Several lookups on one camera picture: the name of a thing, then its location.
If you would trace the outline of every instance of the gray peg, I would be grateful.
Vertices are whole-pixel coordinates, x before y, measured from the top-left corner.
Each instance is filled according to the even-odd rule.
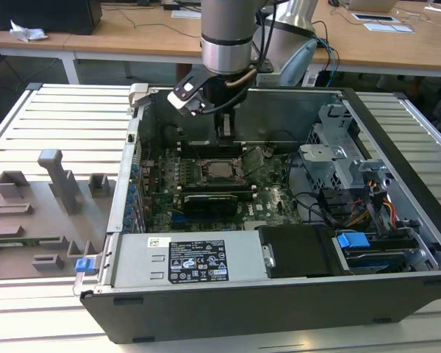
[[[67,180],[61,161],[62,152],[59,149],[44,149],[37,159],[37,164],[47,169],[56,194],[62,200],[67,213],[71,215],[76,212],[77,201],[74,190]]]

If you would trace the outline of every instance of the silver metal cylinder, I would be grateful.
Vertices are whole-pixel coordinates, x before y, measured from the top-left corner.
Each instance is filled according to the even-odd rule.
[[[250,65],[251,41],[238,46],[222,46],[202,38],[201,45],[204,66],[216,74],[237,74]]]
[[[255,30],[257,0],[203,0],[201,33],[213,40],[244,40]]]
[[[276,22],[315,32],[311,24],[318,0],[290,0],[278,6]]]

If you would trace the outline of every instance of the yellow wire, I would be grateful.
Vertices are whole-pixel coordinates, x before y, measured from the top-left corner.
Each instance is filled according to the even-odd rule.
[[[364,217],[366,217],[367,215],[369,215],[369,211],[364,212],[362,215],[360,215],[358,218],[354,219],[352,222],[346,224],[347,227],[349,226],[353,226],[354,224],[358,223],[359,221],[361,221]]]
[[[394,209],[393,205],[391,205],[388,202],[382,202],[382,204],[385,204],[389,208],[389,211],[390,211],[390,224],[392,225],[392,227],[395,228],[394,217],[393,217],[393,214],[395,213],[395,209]]]

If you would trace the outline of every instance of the tissue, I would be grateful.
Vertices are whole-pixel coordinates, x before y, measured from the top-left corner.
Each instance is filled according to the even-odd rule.
[[[37,39],[46,39],[48,36],[44,33],[44,31],[41,28],[24,28],[22,26],[19,26],[13,21],[11,21],[12,29],[10,30],[10,33],[13,37],[16,39],[22,40],[23,42],[27,42],[30,40],[37,40]]]

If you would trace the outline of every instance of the sticker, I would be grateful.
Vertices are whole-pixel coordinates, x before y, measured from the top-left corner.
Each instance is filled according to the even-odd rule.
[[[0,243],[0,248],[13,248],[24,246],[22,243]]]
[[[149,238],[147,239],[147,247],[148,248],[168,248],[170,245],[171,238],[163,237],[163,238]]]
[[[223,240],[181,241],[169,247],[168,278],[172,284],[229,280]]]

